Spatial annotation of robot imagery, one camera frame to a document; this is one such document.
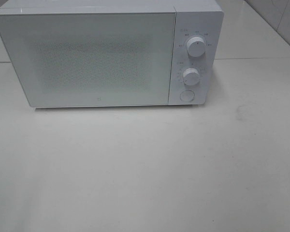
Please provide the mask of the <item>round door release button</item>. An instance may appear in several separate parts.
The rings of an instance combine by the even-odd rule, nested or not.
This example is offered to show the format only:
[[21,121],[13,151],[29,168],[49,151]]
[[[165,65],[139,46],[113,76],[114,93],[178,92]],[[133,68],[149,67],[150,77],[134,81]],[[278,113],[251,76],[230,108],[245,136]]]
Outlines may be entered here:
[[180,99],[183,102],[191,102],[194,100],[195,94],[191,90],[185,90],[180,94]]

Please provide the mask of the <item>white microwave knob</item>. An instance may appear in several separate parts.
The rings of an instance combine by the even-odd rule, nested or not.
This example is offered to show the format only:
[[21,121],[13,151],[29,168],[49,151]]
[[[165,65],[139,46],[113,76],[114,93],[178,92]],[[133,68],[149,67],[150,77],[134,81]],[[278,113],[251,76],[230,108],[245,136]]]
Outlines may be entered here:
[[199,71],[195,68],[188,68],[183,71],[182,80],[183,83],[187,86],[194,86],[199,83],[200,81],[200,74]]
[[187,52],[191,57],[202,56],[206,51],[206,42],[200,35],[195,35],[187,41]]

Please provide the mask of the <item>white microwave oven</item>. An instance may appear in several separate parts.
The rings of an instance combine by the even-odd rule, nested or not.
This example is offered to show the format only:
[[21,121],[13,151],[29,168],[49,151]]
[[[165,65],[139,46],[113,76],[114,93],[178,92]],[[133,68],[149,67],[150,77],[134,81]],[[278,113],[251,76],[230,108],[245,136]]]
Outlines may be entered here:
[[9,0],[0,37],[31,107],[200,105],[223,17],[214,0]]

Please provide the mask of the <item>white microwave door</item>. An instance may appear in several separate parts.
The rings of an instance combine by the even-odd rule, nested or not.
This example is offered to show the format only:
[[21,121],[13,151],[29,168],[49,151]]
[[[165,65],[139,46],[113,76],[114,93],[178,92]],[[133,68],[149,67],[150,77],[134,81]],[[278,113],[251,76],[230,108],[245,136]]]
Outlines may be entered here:
[[168,103],[174,13],[0,15],[29,105]]

